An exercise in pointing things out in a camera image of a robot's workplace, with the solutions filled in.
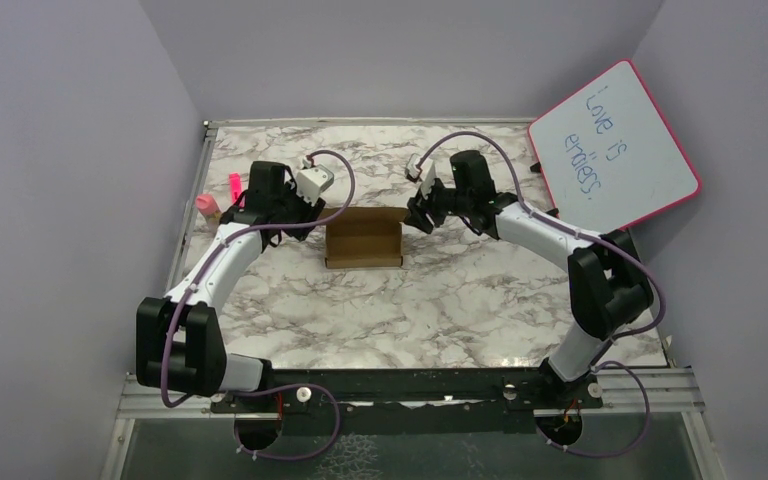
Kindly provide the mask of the brown cardboard box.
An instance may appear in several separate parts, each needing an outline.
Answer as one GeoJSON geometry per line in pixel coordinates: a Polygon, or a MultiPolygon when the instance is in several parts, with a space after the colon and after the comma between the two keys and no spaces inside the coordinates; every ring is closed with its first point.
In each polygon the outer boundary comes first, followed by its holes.
{"type": "Polygon", "coordinates": [[[403,207],[349,207],[325,225],[328,269],[403,266],[403,207]]]}

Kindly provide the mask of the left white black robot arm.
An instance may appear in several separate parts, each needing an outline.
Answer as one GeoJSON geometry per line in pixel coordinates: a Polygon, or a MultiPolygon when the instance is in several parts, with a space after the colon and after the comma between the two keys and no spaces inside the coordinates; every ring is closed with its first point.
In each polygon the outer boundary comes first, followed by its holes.
{"type": "Polygon", "coordinates": [[[136,376],[143,386],[211,396],[235,392],[258,411],[273,401],[265,359],[230,354],[219,315],[238,280],[269,247],[286,237],[304,240],[325,209],[334,175],[307,163],[297,172],[256,161],[245,190],[221,215],[208,251],[161,298],[145,298],[136,312],[136,376]]]}

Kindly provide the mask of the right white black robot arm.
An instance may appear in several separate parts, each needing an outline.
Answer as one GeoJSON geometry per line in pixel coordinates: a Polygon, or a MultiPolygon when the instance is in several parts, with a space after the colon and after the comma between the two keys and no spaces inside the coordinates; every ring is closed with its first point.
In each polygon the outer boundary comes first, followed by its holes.
{"type": "Polygon", "coordinates": [[[481,236],[523,247],[568,276],[574,322],[560,345],[544,359],[537,380],[539,398],[560,407],[609,349],[620,328],[635,321],[654,300],[640,270],[630,236],[620,230],[599,235],[545,215],[513,192],[499,192],[485,157],[477,150],[450,158],[455,184],[446,186],[434,167],[417,161],[405,168],[418,183],[407,203],[407,226],[430,234],[449,217],[481,236]]]}

